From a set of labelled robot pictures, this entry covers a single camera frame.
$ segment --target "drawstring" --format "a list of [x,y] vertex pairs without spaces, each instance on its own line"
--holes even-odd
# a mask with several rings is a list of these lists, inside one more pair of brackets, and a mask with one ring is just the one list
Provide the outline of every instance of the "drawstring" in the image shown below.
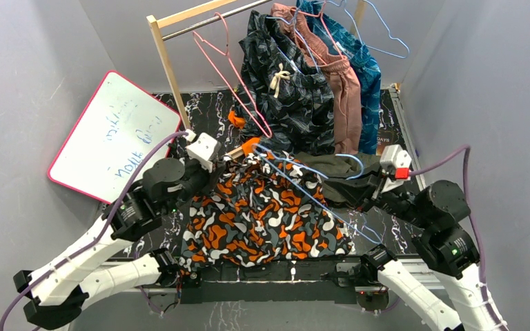
[[271,90],[275,90],[275,95],[273,97],[276,99],[279,96],[279,83],[281,83],[282,79],[287,81],[289,80],[289,71],[283,70],[283,63],[280,63],[279,72],[273,76],[273,79],[271,79],[271,84],[269,84],[269,88]]

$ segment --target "clothes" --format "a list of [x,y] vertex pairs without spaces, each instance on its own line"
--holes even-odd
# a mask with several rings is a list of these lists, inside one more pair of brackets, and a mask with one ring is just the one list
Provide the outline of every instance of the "clothes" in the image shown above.
[[[307,65],[297,46],[279,31],[276,20],[267,17],[252,11],[248,34],[240,41],[245,54],[241,77],[273,132],[272,138],[262,137],[261,144],[292,154],[331,154],[334,152],[334,94],[324,75]],[[276,98],[276,90],[269,85],[280,64],[290,72],[290,77],[279,80]],[[238,90],[243,104],[253,111],[244,89]],[[235,107],[235,114],[246,120],[241,129],[243,141],[262,135],[240,105]]]
[[[271,16],[281,17],[286,21],[292,19],[294,12],[295,7],[285,6],[280,3],[274,3],[271,8]],[[324,73],[332,88],[334,93],[334,140],[336,145],[334,153],[356,154],[362,129],[360,84],[349,60],[340,55],[331,55],[328,52],[328,46],[310,31],[306,17],[303,14],[297,15],[295,28],[303,36],[306,43],[297,37],[293,26],[283,21],[278,23],[282,32],[288,34],[298,45],[306,58],[307,64],[310,66],[315,65],[315,62],[310,57],[310,51],[314,54],[318,67]]]
[[[295,155],[306,166],[320,171],[322,174],[330,178],[348,178],[356,176],[360,173],[360,166],[357,161],[348,157],[337,157],[336,155],[320,155],[312,156],[307,153],[299,153]],[[364,167],[368,167],[373,163],[379,162],[381,157],[377,155],[369,155],[364,153],[356,154]],[[324,184],[324,198],[330,203],[344,203],[346,199],[336,191],[333,187]]]
[[[324,202],[317,174],[272,162]],[[344,225],[269,164],[250,154],[242,163],[228,158],[227,166],[210,195],[193,199],[179,259],[182,270],[196,271],[223,260],[251,267],[351,251]]]
[[[322,5],[306,0],[297,0],[297,7],[302,12],[320,13]],[[322,21],[315,17],[306,17],[310,29],[328,46],[331,54],[338,54],[328,37]],[[324,15],[324,22],[337,42],[341,52],[350,58],[361,87],[362,135],[358,150],[367,154],[377,151],[377,134],[379,132],[379,101],[381,93],[381,71],[377,61],[371,56],[367,46],[349,33],[332,18]]]

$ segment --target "orange object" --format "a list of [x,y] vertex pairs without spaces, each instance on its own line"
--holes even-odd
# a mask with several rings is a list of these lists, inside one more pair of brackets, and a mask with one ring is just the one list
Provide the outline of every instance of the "orange object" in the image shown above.
[[245,156],[253,152],[253,145],[255,145],[256,143],[259,143],[259,141],[261,141],[261,138],[254,137],[254,138],[247,140],[244,144],[241,145],[241,148],[243,149],[243,153],[245,153]]
[[235,111],[228,112],[228,120],[235,126],[235,128],[242,129],[245,127],[246,121],[242,117],[236,117]]

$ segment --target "red button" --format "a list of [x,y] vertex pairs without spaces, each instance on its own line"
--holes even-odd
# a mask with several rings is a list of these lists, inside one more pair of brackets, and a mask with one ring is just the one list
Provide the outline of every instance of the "red button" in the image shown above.
[[409,168],[398,168],[395,170],[395,179],[407,179],[409,177]]

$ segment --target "elastic waistband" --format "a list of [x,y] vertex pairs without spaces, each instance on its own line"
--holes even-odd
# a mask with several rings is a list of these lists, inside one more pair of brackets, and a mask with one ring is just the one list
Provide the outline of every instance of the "elastic waistband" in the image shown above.
[[[290,21],[293,18],[293,14],[296,10],[296,7],[290,7],[282,5],[280,3],[274,3],[273,7],[271,8],[271,16],[281,17],[286,21]],[[303,48],[306,48],[306,45],[304,45],[304,42],[295,33],[293,27],[289,26],[283,21],[279,21],[279,26],[285,34],[289,34],[293,38],[296,45],[303,46]],[[344,56],[330,54],[330,52],[328,51],[328,46],[326,46],[326,44],[318,36],[316,36],[314,32],[310,31],[306,17],[302,13],[297,14],[295,28],[298,32],[300,32],[300,34],[306,41],[307,47],[309,47],[312,52],[317,54],[320,58],[322,58],[324,62],[326,62],[326,64],[318,64],[320,70],[323,70],[324,72],[333,73],[343,72],[345,70],[350,69],[351,65],[349,63],[349,59]],[[314,63],[313,61],[311,61],[310,55],[306,52],[304,53],[304,56],[306,57],[306,61],[308,62],[308,64],[311,64],[311,66],[313,66]]]

